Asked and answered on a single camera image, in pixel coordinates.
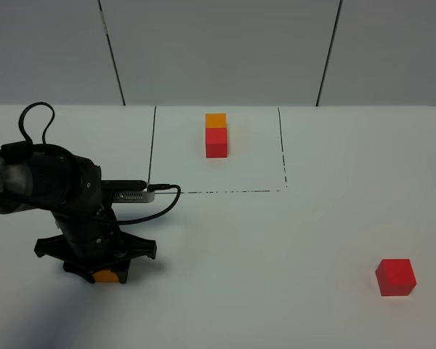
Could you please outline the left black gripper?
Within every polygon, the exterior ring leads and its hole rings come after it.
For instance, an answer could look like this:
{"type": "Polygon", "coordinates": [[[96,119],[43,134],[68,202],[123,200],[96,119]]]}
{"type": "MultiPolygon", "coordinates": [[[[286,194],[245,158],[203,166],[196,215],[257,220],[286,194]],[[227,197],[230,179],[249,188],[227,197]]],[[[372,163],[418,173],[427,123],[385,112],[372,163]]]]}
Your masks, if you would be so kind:
{"type": "Polygon", "coordinates": [[[90,214],[91,219],[81,219],[75,212],[53,212],[61,234],[40,238],[34,252],[38,257],[50,256],[62,260],[63,270],[94,283],[89,271],[117,265],[117,276],[125,284],[129,263],[137,257],[156,257],[156,242],[125,233],[116,223],[111,204],[103,204],[90,214]]]}

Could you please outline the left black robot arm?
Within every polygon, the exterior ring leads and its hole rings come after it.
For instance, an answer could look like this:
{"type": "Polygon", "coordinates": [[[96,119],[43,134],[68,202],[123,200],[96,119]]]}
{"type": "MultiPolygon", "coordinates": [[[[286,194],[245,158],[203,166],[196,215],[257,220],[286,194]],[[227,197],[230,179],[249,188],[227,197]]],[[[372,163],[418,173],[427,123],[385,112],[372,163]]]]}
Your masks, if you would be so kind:
{"type": "Polygon", "coordinates": [[[131,261],[155,259],[157,246],[120,229],[114,203],[151,202],[143,180],[104,180],[91,160],[65,151],[0,150],[0,214],[49,210],[61,233],[36,242],[38,257],[62,261],[91,284],[126,283],[131,261]]]}

